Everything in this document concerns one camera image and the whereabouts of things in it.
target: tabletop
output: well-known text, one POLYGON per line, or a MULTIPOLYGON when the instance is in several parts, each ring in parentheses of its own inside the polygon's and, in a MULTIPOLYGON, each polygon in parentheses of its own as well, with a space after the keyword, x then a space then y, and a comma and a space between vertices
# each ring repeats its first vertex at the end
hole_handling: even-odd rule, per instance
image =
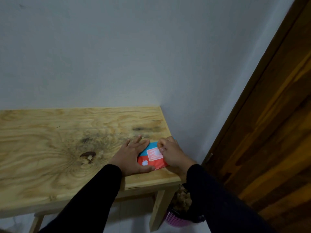
MULTIPOLYGON (((151 142, 170 136, 160 107, 0 111, 0 217, 68 202, 126 139, 139 134, 151 142)), ((118 197, 181 178, 170 167, 129 176, 118 197)))

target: person's right hand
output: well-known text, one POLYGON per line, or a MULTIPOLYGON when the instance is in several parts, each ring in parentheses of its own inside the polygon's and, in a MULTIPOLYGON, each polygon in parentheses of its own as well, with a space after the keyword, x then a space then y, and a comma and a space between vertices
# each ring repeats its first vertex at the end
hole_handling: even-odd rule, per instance
POLYGON ((178 142, 172 137, 161 138, 158 141, 158 149, 164 157, 165 162, 173 167, 179 167, 184 173, 196 164, 180 148, 178 142))

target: red and blue packet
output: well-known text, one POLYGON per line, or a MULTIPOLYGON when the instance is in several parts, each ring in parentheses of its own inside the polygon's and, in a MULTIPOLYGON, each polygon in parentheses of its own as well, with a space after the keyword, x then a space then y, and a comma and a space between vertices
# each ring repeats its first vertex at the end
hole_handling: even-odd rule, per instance
POLYGON ((147 148, 138 155, 137 162, 142 166, 152 165, 156 170, 168 166, 157 147, 157 142, 151 142, 147 148))

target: person's left arm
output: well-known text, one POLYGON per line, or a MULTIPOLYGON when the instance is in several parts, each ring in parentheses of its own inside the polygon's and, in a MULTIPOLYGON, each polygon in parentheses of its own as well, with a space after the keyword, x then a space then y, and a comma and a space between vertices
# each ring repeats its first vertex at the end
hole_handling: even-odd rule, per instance
POLYGON ((149 145, 141 136, 127 140, 119 151, 65 206, 60 214, 40 233, 46 232, 100 232, 120 189, 122 176, 150 172, 154 166, 141 166, 137 156, 149 145))

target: person's right arm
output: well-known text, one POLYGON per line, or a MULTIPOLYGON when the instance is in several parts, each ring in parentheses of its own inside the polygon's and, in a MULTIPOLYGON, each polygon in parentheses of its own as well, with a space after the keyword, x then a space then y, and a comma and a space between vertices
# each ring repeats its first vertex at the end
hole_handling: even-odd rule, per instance
POLYGON ((275 232, 255 211, 191 160, 173 137, 160 139, 158 148, 169 165, 187 174, 191 199, 199 201, 212 233, 275 232))

